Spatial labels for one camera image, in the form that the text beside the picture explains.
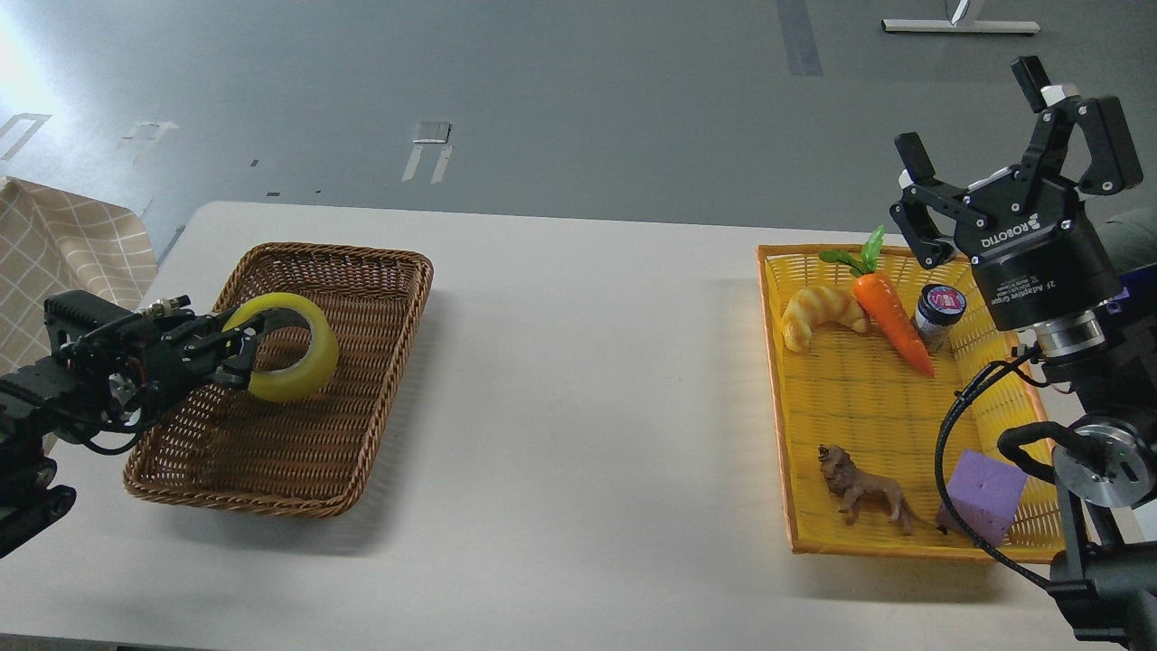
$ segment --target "table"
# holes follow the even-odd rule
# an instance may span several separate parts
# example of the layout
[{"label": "table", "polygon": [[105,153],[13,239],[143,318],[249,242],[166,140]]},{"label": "table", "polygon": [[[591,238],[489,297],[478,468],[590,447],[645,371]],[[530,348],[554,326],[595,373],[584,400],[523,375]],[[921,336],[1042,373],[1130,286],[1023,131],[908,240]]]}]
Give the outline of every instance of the table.
[{"label": "table", "polygon": [[266,241],[433,260],[370,486],[326,521],[176,508],[128,497],[123,457],[60,445],[80,497],[0,562],[0,630],[230,651],[1091,648],[996,565],[789,552],[754,249],[861,238],[209,204],[150,297],[205,310]]}]

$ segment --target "lion figurine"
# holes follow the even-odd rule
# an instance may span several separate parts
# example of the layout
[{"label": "lion figurine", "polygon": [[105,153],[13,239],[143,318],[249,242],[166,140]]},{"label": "lion figurine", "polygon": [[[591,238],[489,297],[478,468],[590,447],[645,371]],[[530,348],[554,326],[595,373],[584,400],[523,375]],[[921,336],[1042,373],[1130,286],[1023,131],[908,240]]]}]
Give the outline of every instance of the lion figurine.
[{"label": "lion figurine", "polygon": [[887,503],[889,523],[899,523],[904,535],[912,535],[912,508],[904,498],[900,484],[892,479],[864,473],[852,463],[852,457],[838,445],[819,446],[819,472],[827,480],[827,490],[843,497],[840,513],[847,513],[845,520],[854,525],[860,517],[860,500],[864,496],[883,498]]}]

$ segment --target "checkered cloth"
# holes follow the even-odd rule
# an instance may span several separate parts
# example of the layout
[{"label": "checkered cloth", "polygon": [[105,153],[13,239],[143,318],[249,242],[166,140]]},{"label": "checkered cloth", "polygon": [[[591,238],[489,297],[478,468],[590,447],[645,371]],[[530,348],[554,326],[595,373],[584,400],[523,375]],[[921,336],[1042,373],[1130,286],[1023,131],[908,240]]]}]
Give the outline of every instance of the checkered cloth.
[{"label": "checkered cloth", "polygon": [[132,210],[0,177],[0,373],[47,355],[45,297],[88,289],[137,309],[155,275],[153,246]]}]

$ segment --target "toy croissant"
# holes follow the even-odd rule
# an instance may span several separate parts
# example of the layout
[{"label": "toy croissant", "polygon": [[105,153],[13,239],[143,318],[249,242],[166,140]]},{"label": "toy croissant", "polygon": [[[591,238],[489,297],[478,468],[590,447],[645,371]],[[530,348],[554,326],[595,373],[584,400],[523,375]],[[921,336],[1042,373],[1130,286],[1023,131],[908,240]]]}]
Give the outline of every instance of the toy croissant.
[{"label": "toy croissant", "polygon": [[783,310],[783,343],[795,353],[811,348],[817,325],[838,320],[856,333],[868,332],[868,317],[856,298],[842,289],[811,286],[796,291]]}]

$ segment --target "purple sponge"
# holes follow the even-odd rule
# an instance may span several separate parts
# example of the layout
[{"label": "purple sponge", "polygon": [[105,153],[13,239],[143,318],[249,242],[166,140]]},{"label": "purple sponge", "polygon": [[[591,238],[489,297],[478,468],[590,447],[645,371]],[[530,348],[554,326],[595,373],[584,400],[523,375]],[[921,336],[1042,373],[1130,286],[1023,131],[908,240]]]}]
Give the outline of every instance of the purple sponge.
[{"label": "purple sponge", "polygon": [[[964,521],[993,547],[998,547],[1012,526],[1027,481],[1029,476],[1019,468],[966,450],[948,482],[948,495]],[[936,523],[960,531],[943,504]]]}]

